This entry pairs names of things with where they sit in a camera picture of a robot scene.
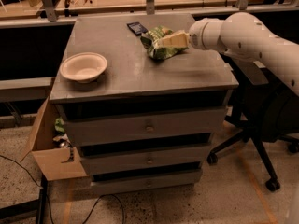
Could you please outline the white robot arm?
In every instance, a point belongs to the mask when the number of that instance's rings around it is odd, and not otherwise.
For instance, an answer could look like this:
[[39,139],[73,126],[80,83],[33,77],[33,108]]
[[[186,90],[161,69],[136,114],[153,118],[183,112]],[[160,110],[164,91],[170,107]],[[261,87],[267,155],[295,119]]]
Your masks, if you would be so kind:
[[159,48],[215,50],[225,56],[262,63],[299,95],[299,45],[273,34],[259,19],[237,12],[225,20],[204,18],[188,32],[160,38]]

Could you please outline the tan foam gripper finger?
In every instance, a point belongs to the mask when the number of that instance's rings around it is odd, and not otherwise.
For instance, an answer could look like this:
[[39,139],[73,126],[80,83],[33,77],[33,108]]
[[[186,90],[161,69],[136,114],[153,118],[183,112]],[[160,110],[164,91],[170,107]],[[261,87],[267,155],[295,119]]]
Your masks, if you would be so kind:
[[162,48],[187,48],[189,35],[183,30],[176,31],[159,39],[157,44]]

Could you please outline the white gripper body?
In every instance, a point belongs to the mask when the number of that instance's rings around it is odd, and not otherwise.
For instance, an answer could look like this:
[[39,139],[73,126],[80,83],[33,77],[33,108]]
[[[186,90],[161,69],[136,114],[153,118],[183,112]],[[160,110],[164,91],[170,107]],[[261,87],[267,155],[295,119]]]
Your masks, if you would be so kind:
[[204,18],[196,21],[189,30],[189,41],[195,49],[225,51],[221,41],[223,20]]

